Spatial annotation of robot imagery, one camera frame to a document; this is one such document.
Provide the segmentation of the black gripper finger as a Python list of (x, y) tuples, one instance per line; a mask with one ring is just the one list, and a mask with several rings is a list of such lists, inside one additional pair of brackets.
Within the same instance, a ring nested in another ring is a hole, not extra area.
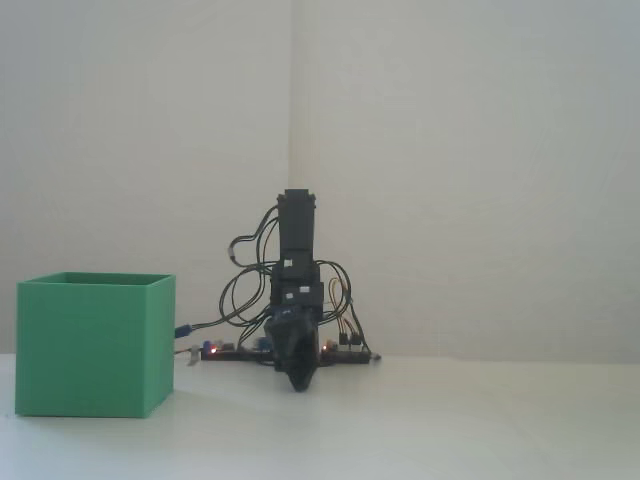
[(318, 332), (313, 322), (295, 325), (294, 389), (304, 392), (309, 388), (318, 364)]
[(287, 374), (295, 391), (303, 390), (303, 356), (298, 346), (300, 328), (292, 324), (269, 323), (266, 327), (273, 346), (274, 362)]

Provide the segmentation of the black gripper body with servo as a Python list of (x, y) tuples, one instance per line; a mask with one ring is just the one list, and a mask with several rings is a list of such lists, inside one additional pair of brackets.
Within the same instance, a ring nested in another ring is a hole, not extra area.
[(317, 328), (317, 310), (307, 305), (274, 307), (267, 321), (268, 330), (312, 330)]

